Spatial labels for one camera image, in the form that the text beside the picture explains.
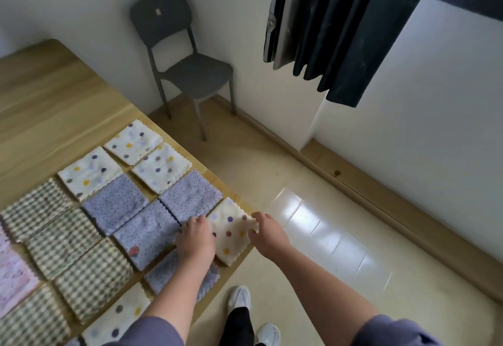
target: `chair seat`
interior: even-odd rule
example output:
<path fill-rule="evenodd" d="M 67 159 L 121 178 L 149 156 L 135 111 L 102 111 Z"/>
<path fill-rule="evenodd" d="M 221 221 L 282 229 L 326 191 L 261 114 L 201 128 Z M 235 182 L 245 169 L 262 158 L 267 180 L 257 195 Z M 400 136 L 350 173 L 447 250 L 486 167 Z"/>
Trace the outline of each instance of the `chair seat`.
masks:
<path fill-rule="evenodd" d="M 215 94 L 230 80 L 232 67 L 228 63 L 199 53 L 185 57 L 160 73 L 189 98 L 205 98 Z"/>

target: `hand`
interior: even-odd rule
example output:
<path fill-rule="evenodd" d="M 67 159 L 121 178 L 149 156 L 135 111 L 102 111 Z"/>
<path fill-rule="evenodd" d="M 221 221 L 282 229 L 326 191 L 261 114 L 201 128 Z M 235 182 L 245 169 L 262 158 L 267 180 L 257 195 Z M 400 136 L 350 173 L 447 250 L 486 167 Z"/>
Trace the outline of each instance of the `hand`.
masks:
<path fill-rule="evenodd" d="M 215 258 L 215 237 L 211 234 L 210 223 L 206 216 L 197 219 L 193 216 L 182 226 L 182 232 L 176 237 L 180 262 L 194 260 L 198 265 L 210 268 Z"/>
<path fill-rule="evenodd" d="M 258 222 L 259 232 L 256 233 L 255 230 L 250 229 L 248 237 L 262 256 L 275 262 L 275 257 L 292 247 L 288 236 L 281 225 L 271 215 L 264 214 L 263 212 L 254 212 L 251 216 Z"/>

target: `tiled floor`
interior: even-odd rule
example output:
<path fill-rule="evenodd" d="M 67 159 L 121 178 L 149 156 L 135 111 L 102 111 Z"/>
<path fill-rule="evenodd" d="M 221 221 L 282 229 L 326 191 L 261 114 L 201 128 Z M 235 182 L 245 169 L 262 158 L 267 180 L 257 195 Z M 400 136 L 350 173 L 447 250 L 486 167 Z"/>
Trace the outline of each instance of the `tiled floor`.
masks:
<path fill-rule="evenodd" d="M 393 318 L 417 321 L 445 345 L 489 346 L 496 305 L 450 269 L 386 226 L 218 105 L 202 105 L 208 141 L 192 104 L 173 120 L 151 118 L 252 206 L 284 225 L 292 244 Z M 253 250 L 194 324 L 188 345 L 217 345 L 229 290 L 248 285 L 252 322 L 280 327 L 284 345 L 322 345 L 295 293 Z"/>

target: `chair backrest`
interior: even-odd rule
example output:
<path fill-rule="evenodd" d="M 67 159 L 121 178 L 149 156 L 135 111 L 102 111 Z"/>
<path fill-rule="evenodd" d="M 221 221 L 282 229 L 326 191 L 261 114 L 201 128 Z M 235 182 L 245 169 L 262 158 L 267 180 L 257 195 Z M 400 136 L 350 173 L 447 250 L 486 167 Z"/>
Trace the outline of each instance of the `chair backrest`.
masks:
<path fill-rule="evenodd" d="M 148 48 L 181 30 L 188 30 L 191 44 L 197 51 L 190 29 L 192 13 L 187 0 L 138 0 L 129 9 L 129 17 Z"/>

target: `forearm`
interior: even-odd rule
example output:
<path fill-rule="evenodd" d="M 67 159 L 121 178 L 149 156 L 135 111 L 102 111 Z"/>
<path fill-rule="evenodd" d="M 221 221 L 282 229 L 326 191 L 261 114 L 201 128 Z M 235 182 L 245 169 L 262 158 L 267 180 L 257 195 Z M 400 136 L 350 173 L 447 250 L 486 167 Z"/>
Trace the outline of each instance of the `forearm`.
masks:
<path fill-rule="evenodd" d="M 327 346 L 348 346 L 377 309 L 352 288 L 293 247 L 273 262 L 292 285 L 304 310 Z"/>
<path fill-rule="evenodd" d="M 196 259 L 184 260 L 143 316 L 162 318 L 187 340 L 199 287 L 207 272 Z"/>

